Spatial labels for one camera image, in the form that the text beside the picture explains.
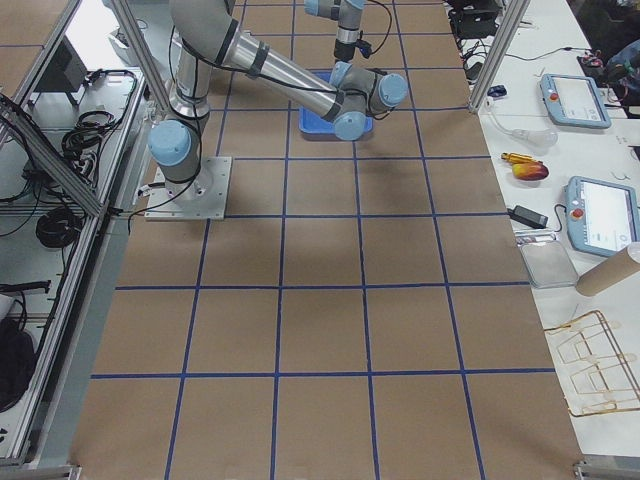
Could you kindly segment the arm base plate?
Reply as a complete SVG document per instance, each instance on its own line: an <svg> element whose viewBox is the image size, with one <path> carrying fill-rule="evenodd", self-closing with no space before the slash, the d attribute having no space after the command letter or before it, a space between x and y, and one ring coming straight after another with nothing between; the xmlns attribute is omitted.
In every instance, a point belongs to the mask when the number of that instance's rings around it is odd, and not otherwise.
<svg viewBox="0 0 640 480"><path fill-rule="evenodd" d="M204 157L201 171L185 193L169 183L151 190L144 217L150 221L223 220L225 218L232 158Z"/></svg>

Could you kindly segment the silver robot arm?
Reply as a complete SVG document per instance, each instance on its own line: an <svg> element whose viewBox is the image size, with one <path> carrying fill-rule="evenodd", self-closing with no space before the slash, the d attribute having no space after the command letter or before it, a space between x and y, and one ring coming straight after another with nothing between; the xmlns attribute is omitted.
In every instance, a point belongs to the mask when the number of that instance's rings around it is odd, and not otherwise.
<svg viewBox="0 0 640 480"><path fill-rule="evenodd" d="M369 117L386 114L408 94L404 77L352 64L359 40L361 1L308 1L309 15L338 25L330 79L324 81L270 45L243 31L231 1L173 1L170 14L180 35L178 70L169 102L175 114L198 126L208 118L207 95L214 69L236 71L306 107L332 124L343 141L355 141Z"/></svg>
<svg viewBox="0 0 640 480"><path fill-rule="evenodd" d="M360 36L364 1L305 0L304 10L308 15L337 23L334 58L342 62L352 61Z"/></svg>

